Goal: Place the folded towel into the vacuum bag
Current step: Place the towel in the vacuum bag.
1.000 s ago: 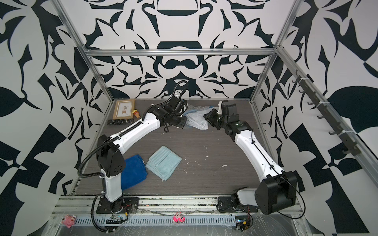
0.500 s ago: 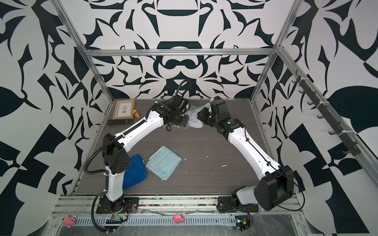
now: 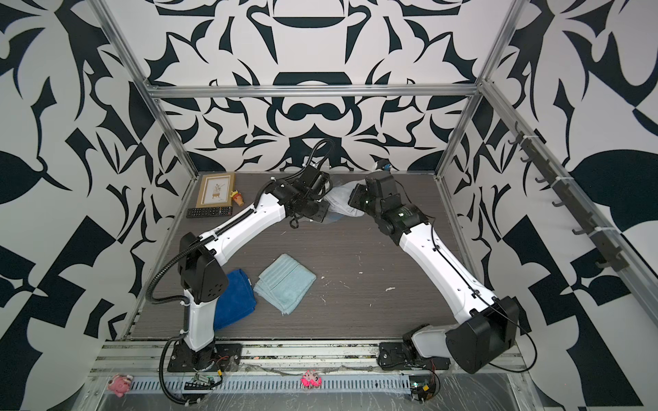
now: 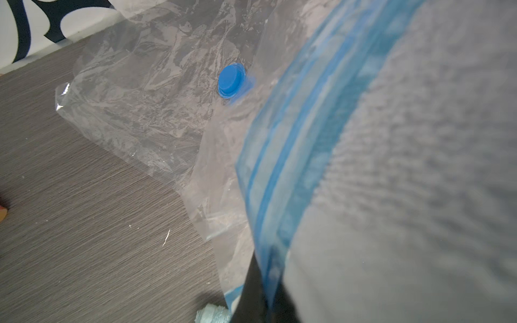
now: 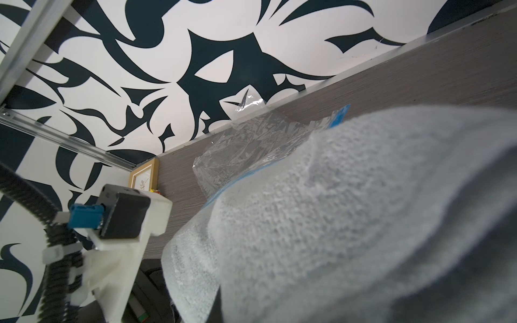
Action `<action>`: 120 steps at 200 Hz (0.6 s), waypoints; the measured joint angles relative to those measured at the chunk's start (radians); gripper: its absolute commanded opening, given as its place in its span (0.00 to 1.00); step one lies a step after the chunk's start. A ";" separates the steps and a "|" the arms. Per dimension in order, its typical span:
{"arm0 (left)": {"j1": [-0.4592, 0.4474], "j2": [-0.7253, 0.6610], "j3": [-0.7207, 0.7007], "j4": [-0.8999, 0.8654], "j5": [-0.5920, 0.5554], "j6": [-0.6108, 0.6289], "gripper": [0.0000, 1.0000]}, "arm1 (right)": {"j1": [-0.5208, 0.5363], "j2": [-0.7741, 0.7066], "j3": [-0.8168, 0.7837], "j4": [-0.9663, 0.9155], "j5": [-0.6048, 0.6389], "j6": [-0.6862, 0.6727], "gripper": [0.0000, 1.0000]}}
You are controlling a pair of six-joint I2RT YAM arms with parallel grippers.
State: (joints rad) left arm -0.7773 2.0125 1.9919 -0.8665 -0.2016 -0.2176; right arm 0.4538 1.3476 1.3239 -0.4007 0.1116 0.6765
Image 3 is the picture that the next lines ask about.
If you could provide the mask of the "grey towel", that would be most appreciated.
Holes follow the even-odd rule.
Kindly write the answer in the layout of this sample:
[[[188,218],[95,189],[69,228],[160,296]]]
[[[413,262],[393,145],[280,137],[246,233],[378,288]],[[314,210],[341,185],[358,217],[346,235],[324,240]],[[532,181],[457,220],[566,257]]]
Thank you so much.
[[[324,200],[329,204],[328,211],[346,217],[362,217],[364,215],[363,211],[349,205],[351,194],[355,188],[355,183],[333,188],[324,197]]]

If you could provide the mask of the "clear plastic vacuum bag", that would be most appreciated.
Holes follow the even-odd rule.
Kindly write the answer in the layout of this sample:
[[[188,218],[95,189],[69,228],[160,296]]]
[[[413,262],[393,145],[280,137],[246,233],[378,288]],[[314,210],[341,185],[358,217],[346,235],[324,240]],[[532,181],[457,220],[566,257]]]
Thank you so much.
[[[335,223],[342,217],[363,217],[365,212],[350,206],[349,200],[356,186],[364,183],[363,179],[349,182],[331,179],[328,183],[323,183],[320,186],[320,200],[326,201],[329,207],[321,223]]]

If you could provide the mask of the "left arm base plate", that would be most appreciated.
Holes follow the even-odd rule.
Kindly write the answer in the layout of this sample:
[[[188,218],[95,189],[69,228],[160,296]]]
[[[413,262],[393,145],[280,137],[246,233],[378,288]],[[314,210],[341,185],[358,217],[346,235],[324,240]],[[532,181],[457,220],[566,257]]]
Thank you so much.
[[[166,371],[169,373],[210,373],[237,368],[242,359],[241,344],[210,344],[193,351],[186,342],[176,342]]]

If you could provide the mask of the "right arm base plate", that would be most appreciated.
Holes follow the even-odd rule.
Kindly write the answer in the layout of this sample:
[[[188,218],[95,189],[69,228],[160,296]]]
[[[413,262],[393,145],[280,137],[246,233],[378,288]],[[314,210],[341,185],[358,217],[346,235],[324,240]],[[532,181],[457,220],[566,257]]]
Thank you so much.
[[[444,371],[451,366],[449,358],[422,357],[410,342],[382,342],[377,356],[378,367],[385,371]]]

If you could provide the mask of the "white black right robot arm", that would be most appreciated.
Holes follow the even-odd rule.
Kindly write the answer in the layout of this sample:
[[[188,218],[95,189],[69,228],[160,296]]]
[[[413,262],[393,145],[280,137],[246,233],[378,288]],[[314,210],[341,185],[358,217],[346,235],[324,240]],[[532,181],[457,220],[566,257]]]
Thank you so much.
[[[452,310],[458,323],[452,329],[428,325],[412,333],[419,356],[451,358],[473,374],[515,344],[519,305],[510,297],[496,296],[464,267],[429,217],[416,205],[403,202],[390,172],[375,172],[358,183],[348,204],[372,217],[380,231],[413,258]]]

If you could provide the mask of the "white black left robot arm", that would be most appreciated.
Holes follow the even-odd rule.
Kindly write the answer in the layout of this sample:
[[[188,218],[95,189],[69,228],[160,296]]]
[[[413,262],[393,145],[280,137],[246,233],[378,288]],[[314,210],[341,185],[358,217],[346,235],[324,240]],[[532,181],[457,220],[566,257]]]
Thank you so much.
[[[315,167],[273,178],[235,217],[200,236],[190,236],[178,262],[186,313],[183,342],[188,349],[197,353],[214,344],[217,301],[229,286],[223,265],[260,233],[285,219],[322,221],[329,208],[323,197],[331,189],[329,174]]]

